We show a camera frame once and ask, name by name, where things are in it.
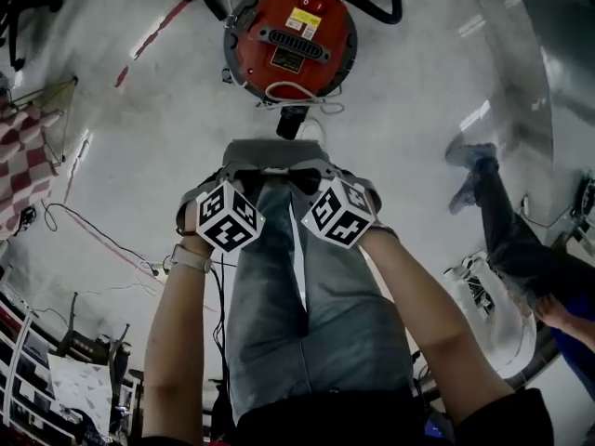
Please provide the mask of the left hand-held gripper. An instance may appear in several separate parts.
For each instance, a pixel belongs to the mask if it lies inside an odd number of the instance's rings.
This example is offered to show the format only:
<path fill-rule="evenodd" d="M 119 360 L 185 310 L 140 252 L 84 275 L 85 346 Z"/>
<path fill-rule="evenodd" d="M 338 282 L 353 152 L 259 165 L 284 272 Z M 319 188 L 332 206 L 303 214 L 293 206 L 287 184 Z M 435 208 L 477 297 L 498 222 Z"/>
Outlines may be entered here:
<path fill-rule="evenodd" d="M 266 167 L 227 164 L 181 198 L 176 214 L 177 232 L 185 229 L 188 205 L 196 203 L 194 234 L 226 254 L 234 253 L 261 234 L 266 218 L 257 210 L 260 193 L 275 181 Z"/>

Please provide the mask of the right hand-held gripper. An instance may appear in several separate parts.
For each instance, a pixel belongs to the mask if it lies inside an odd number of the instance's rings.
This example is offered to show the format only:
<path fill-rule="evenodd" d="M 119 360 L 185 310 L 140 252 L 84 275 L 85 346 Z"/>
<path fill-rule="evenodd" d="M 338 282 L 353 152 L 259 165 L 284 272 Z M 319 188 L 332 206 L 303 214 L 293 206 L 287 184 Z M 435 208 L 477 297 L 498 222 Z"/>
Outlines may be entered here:
<path fill-rule="evenodd" d="M 298 196 L 312 196 L 312 177 L 333 177 L 301 224 L 316 238 L 352 248 L 376 220 L 376 209 L 364 187 L 342 177 L 347 172 L 333 164 L 297 164 L 289 168 L 287 182 Z"/>

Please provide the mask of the person's right forearm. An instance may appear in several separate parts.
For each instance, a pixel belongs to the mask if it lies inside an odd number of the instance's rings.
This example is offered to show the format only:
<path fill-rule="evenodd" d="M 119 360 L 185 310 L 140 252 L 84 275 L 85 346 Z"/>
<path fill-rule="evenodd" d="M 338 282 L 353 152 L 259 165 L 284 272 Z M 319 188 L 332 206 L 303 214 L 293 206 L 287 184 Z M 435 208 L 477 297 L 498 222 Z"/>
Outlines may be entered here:
<path fill-rule="evenodd" d="M 455 423 L 513 393 L 484 357 L 453 298 L 397 237 L 370 229 L 360 245 L 387 285 Z"/>

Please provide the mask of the person's left forearm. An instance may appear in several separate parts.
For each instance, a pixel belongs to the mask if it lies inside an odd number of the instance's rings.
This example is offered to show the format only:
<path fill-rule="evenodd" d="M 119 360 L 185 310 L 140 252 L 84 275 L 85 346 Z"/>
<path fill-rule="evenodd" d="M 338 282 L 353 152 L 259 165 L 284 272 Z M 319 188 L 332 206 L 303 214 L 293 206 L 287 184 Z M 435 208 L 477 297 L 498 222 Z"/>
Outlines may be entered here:
<path fill-rule="evenodd" d="M 205 273 L 173 265 L 145 354 L 145 438 L 203 444 L 204 298 Z"/>

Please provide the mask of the white wrist band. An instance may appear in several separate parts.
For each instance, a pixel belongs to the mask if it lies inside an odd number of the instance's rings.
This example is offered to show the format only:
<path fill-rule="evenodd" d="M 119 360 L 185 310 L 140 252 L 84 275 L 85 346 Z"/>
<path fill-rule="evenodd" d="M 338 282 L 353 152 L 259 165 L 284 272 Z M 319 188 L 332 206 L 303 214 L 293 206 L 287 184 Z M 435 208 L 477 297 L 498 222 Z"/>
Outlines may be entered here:
<path fill-rule="evenodd" d="M 171 256 L 172 265 L 184 265 L 188 268 L 208 273 L 211 270 L 212 261 L 209 257 L 195 254 L 187 250 L 181 244 L 176 244 Z"/>

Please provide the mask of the red vacuum cleaner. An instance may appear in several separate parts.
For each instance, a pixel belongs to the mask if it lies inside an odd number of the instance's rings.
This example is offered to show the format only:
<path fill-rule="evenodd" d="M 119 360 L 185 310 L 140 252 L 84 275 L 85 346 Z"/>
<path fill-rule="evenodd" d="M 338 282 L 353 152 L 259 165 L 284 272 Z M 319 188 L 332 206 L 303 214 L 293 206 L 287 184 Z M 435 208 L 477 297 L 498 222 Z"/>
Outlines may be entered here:
<path fill-rule="evenodd" d="M 353 19 L 340 0 L 243 0 L 224 32 L 222 79 L 279 109 L 276 133 L 292 140 L 310 108 L 342 112 L 331 101 L 357 55 Z"/>

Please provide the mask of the person's blue jeans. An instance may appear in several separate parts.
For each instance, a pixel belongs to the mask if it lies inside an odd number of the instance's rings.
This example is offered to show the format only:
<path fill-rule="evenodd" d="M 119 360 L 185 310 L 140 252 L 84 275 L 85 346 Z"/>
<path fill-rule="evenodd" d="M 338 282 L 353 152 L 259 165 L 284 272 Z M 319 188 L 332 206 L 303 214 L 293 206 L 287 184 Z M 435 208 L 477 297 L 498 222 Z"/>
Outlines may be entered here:
<path fill-rule="evenodd" d="M 403 322 L 361 251 L 294 229 L 283 183 L 266 184 L 257 209 L 266 221 L 239 255 L 227 325 L 234 417 L 294 397 L 409 391 Z"/>

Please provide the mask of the thin metal rack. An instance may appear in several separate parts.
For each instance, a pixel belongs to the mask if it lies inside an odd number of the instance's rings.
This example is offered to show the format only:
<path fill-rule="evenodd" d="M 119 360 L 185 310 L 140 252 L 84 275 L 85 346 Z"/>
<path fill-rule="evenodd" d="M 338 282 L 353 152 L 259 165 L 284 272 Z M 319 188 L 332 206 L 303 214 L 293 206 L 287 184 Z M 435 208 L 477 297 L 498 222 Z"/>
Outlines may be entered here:
<path fill-rule="evenodd" d="M 66 161 L 69 119 L 77 86 L 78 78 L 74 76 L 30 91 L 17 98 L 12 98 L 8 93 L 7 102 L 0 105 L 1 116 L 12 115 L 28 107 L 34 107 L 42 114 L 59 113 L 58 121 L 45 131 L 46 148 L 55 168 L 60 167 Z"/>

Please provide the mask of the red checked cloth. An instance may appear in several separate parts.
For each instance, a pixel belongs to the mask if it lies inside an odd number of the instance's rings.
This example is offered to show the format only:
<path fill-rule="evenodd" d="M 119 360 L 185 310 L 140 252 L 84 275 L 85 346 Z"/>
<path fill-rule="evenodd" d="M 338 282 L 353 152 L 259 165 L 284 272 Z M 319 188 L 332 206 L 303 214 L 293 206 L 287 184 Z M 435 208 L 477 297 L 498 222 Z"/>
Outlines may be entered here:
<path fill-rule="evenodd" d="M 28 106 L 0 117 L 0 242 L 18 231 L 23 210 L 51 192 L 57 172 L 46 130 L 61 116 Z"/>

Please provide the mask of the dark wooden stool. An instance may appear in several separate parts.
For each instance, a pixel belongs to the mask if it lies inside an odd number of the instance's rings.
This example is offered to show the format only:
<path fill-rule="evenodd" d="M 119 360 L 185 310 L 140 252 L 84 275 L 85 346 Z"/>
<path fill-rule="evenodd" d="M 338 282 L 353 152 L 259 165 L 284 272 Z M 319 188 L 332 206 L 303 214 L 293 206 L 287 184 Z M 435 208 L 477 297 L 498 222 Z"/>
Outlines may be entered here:
<path fill-rule="evenodd" d="M 87 363 L 111 365 L 115 360 L 116 353 L 124 344 L 130 324 L 128 323 L 126 325 L 126 328 L 117 340 L 113 340 L 110 337 L 97 337 L 95 340 L 92 340 L 86 337 L 74 329 L 75 305 L 78 296 L 79 294 L 77 292 L 73 294 L 67 332 L 60 340 L 54 355 L 65 358 L 74 352 L 75 355 L 84 357 L 84 361 Z"/>

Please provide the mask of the person's black shirt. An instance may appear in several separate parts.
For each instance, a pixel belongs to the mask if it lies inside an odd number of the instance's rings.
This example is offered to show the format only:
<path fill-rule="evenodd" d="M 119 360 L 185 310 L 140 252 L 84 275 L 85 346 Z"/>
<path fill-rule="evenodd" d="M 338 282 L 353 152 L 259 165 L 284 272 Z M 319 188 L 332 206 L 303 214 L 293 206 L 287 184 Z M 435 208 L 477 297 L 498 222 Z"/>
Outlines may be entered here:
<path fill-rule="evenodd" d="M 244 414 L 230 446 L 554 446 L 548 409 L 536 388 L 472 413 L 452 440 L 425 432 L 408 388 L 297 396 Z"/>

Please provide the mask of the white frame shelf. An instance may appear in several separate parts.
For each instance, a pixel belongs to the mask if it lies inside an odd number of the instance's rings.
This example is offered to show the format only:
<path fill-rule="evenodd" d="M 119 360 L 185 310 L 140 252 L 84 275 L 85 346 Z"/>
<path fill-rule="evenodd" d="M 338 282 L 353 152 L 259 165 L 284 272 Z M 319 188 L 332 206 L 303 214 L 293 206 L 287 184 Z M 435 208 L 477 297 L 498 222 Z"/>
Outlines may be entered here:
<path fill-rule="evenodd" d="M 0 422 L 34 446 L 58 446 L 66 434 L 50 417 L 50 372 L 40 353 L 27 346 L 33 338 L 42 338 L 33 316 L 0 292 Z"/>

